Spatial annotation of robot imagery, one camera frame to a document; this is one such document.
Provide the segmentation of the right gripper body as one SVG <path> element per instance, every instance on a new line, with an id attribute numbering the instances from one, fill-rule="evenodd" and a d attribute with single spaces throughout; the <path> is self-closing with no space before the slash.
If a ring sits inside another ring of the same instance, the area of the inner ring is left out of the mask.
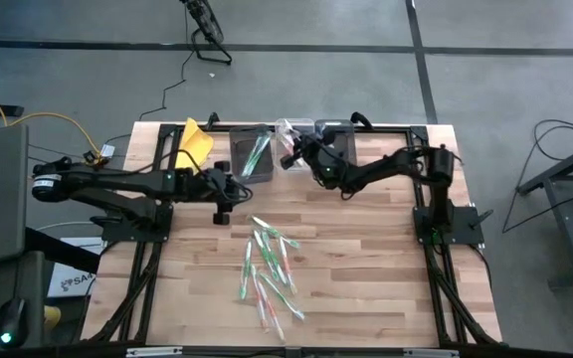
<path id="1" fill-rule="evenodd" d="M 287 170 L 302 159 L 310 168 L 313 179 L 324 188 L 339 188 L 346 174 L 346 160 L 332 147 L 335 132 L 325 130 L 322 135 L 305 132 L 293 140 L 292 151 L 280 159 Z"/>

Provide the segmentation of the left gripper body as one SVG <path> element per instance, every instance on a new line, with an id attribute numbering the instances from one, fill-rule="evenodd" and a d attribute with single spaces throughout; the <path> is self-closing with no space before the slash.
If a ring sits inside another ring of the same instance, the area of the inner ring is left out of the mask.
<path id="1" fill-rule="evenodd" d="M 239 204 L 252 199 L 252 190 L 236 180 L 231 173 L 230 161 L 216 161 L 205 171 L 207 181 L 214 192 L 217 211 L 213 215 L 215 225 L 229 225 L 230 213 Z"/>

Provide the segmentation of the clear plastic bin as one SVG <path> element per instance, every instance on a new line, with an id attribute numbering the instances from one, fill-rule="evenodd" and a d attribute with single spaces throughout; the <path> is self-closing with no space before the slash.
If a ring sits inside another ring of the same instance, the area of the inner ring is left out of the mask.
<path id="1" fill-rule="evenodd" d="M 299 132 L 299 135 L 301 135 L 303 133 L 314 133 L 314 122 L 310 118 L 285 118 L 285 119 L 287 121 L 289 121 L 292 124 L 292 126 L 294 127 L 294 129 Z M 284 169 L 282 168 L 282 165 L 281 165 L 281 159 L 283 157 L 287 156 L 287 154 L 278 154 L 277 140 L 276 140 L 276 124 L 275 124 L 274 139 L 275 139 L 275 144 L 274 144 L 275 167 L 279 171 L 284 171 Z"/>

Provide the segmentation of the dark grey plastic bin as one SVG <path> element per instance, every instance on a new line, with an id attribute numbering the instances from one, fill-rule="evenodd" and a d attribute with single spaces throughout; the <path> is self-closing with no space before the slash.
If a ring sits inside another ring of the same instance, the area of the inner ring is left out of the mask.
<path id="1" fill-rule="evenodd" d="M 348 119 L 319 119 L 314 123 L 315 133 L 323 137 L 332 131 L 332 140 L 327 144 L 335 154 L 351 164 L 357 164 L 353 123 Z"/>
<path id="2" fill-rule="evenodd" d="M 273 179 L 273 134 L 265 124 L 236 126 L 230 130 L 231 170 L 243 184 Z"/>

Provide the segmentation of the yellow cloth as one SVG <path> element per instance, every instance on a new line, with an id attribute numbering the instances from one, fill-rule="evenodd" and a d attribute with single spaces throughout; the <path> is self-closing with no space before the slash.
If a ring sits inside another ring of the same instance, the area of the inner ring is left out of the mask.
<path id="1" fill-rule="evenodd" d="M 175 168 L 189 168 L 196 172 L 206 162 L 214 143 L 215 139 L 204 132 L 195 119 L 188 117 L 182 132 Z"/>

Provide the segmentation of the yellow black power connector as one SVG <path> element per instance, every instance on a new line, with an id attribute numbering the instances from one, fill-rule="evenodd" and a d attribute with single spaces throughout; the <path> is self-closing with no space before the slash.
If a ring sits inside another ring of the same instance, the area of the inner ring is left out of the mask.
<path id="1" fill-rule="evenodd" d="M 100 170 L 104 168 L 109 161 L 110 159 L 108 157 L 92 150 L 83 154 L 83 163 L 93 170 Z"/>

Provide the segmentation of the white printed box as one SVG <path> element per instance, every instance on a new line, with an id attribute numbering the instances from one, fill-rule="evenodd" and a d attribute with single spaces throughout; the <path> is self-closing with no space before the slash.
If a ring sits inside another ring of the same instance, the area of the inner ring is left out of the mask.
<path id="1" fill-rule="evenodd" d="M 97 255 L 105 247 L 101 237 L 61 238 L 61 241 Z M 95 277 L 94 273 L 54 264 L 47 298 L 83 296 Z"/>

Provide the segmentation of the yellow round object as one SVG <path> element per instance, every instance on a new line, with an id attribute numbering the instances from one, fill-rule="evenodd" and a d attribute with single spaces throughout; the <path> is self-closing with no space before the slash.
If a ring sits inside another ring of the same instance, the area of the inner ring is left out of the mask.
<path id="1" fill-rule="evenodd" d="M 62 319 L 62 311 L 53 305 L 44 306 L 44 330 L 51 332 L 54 330 Z"/>

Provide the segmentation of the dark side desk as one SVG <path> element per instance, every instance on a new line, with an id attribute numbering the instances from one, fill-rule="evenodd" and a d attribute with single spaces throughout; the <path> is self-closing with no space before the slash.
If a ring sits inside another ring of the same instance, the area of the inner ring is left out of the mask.
<path id="1" fill-rule="evenodd" d="M 28 337 L 18 348 L 36 348 L 44 340 L 44 268 L 47 261 L 95 273 L 100 255 L 62 242 L 40 231 L 25 228 L 21 255 L 0 261 L 0 307 L 14 296 L 27 301 Z"/>

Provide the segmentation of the black computer mouse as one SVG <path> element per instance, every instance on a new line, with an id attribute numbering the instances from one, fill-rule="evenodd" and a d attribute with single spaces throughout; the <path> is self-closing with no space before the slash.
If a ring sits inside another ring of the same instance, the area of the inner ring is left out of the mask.
<path id="1" fill-rule="evenodd" d="M 21 347 L 28 337 L 27 301 L 14 296 L 0 307 L 0 346 Z"/>

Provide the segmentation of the silver aluminium bracket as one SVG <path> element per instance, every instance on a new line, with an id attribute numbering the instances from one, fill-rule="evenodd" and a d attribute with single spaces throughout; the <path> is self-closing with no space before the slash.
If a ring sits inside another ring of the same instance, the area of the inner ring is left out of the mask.
<path id="1" fill-rule="evenodd" d="M 457 350 L 437 348 L 405 348 L 403 358 L 461 358 Z"/>
<path id="2" fill-rule="evenodd" d="M 128 348 L 125 358 L 177 358 L 183 355 L 182 346 L 151 346 Z"/>

